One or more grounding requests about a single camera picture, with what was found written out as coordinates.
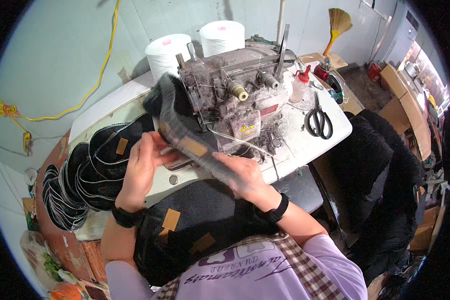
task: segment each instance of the broom bristles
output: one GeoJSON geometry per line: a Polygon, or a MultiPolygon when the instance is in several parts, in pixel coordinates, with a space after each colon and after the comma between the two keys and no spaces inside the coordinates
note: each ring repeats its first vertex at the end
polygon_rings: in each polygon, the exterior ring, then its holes
{"type": "Polygon", "coordinates": [[[330,15],[331,30],[336,30],[339,34],[342,34],[352,28],[352,18],[346,11],[339,8],[330,8],[328,14],[330,15]]]}

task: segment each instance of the shirt sleeve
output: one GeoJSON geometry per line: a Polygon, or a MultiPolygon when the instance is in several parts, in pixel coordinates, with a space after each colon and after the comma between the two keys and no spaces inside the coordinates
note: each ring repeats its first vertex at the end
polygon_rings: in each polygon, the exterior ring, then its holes
{"type": "Polygon", "coordinates": [[[150,300],[154,292],[134,267],[124,261],[111,261],[105,266],[112,300],[150,300]]]}
{"type": "Polygon", "coordinates": [[[309,239],[303,251],[322,269],[347,299],[367,299],[367,286],[360,267],[350,261],[327,235],[309,239]]]}

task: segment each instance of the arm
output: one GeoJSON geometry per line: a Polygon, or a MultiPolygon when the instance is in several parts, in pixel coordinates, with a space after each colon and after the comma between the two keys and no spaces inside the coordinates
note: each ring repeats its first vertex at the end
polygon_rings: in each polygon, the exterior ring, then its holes
{"type": "MultiPolygon", "coordinates": [[[[237,195],[251,202],[262,212],[276,209],[280,205],[282,195],[264,182],[256,161],[244,157],[227,156],[223,153],[213,153],[213,157],[228,166],[242,179],[241,184],[234,181],[228,183],[237,195]]],[[[302,247],[316,235],[328,235],[328,232],[319,222],[292,202],[289,202],[287,210],[282,219],[277,222],[277,225],[302,247]]]]}
{"type": "MultiPolygon", "coordinates": [[[[168,145],[157,132],[144,133],[130,151],[123,186],[115,200],[115,206],[129,213],[143,208],[145,196],[152,188],[155,170],[175,159],[174,154],[161,155],[168,145]]],[[[111,261],[123,261],[137,269],[133,261],[136,228],[125,228],[108,219],[102,235],[101,252],[104,265],[111,261]]]]}

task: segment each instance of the scissors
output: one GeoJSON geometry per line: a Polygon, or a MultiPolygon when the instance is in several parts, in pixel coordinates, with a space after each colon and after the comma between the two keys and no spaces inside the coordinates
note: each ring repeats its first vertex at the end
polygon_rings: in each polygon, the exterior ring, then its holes
{"type": "Polygon", "coordinates": [[[328,140],[334,134],[334,128],[332,126],[332,121],[330,121],[330,118],[328,117],[327,113],[322,110],[322,106],[320,105],[317,91],[315,91],[315,105],[316,105],[315,108],[312,109],[310,111],[310,114],[308,115],[306,125],[308,127],[308,130],[313,136],[319,136],[324,140],[328,140]],[[315,126],[317,127],[316,129],[314,129],[310,124],[310,119],[312,118],[312,116],[313,120],[315,121],[315,126]],[[325,123],[328,124],[328,127],[330,129],[328,135],[324,134],[325,123]]]}

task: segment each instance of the yellow electrical cable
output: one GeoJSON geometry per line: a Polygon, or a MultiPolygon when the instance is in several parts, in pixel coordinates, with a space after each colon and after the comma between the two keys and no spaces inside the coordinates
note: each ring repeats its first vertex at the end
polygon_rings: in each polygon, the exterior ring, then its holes
{"type": "MultiPolygon", "coordinates": [[[[27,120],[29,120],[29,121],[41,121],[41,120],[55,120],[55,119],[58,119],[60,116],[66,114],[66,113],[68,113],[68,112],[75,111],[75,110],[79,109],[79,108],[84,104],[85,100],[90,96],[90,94],[91,94],[93,91],[95,91],[96,88],[100,85],[100,83],[102,82],[102,76],[103,76],[103,73],[104,73],[104,70],[105,70],[105,66],[106,66],[106,64],[107,64],[107,62],[108,62],[108,58],[110,57],[110,53],[112,52],[113,38],[114,38],[114,36],[115,36],[115,28],[117,27],[117,9],[119,8],[119,3],[120,3],[120,0],[117,0],[117,1],[116,1],[116,5],[115,5],[115,10],[114,10],[114,23],[113,23],[113,29],[112,29],[112,36],[111,36],[111,38],[110,38],[110,45],[109,45],[109,47],[108,47],[108,53],[107,53],[107,55],[106,55],[105,61],[103,62],[103,65],[102,65],[102,69],[100,69],[100,76],[99,76],[99,78],[98,78],[97,84],[96,84],[94,87],[92,87],[92,88],[90,89],[90,91],[88,91],[88,93],[85,94],[85,96],[83,97],[83,99],[80,101],[80,103],[79,103],[77,106],[75,106],[75,107],[73,107],[73,108],[70,108],[70,109],[67,109],[67,110],[65,110],[65,111],[62,111],[61,113],[59,113],[58,115],[56,115],[56,116],[54,116],[54,117],[38,117],[38,118],[25,117],[25,116],[22,116],[22,115],[20,115],[20,114],[16,114],[16,111],[17,111],[17,107],[16,107],[16,106],[9,106],[11,109],[10,109],[10,111],[8,112],[8,116],[11,117],[12,120],[13,120],[15,123],[17,123],[17,125],[18,125],[21,129],[23,129],[24,132],[27,132],[27,130],[25,130],[25,129],[24,129],[24,128],[23,128],[23,127],[22,127],[22,126],[21,126],[21,125],[13,118],[13,117],[24,118],[24,119],[27,119],[27,120]]],[[[0,110],[1,110],[1,111],[4,111],[4,110],[7,109],[7,108],[5,107],[5,106],[7,106],[7,105],[4,105],[3,102],[1,102],[0,105],[2,106],[2,107],[0,107],[0,110]]]]}

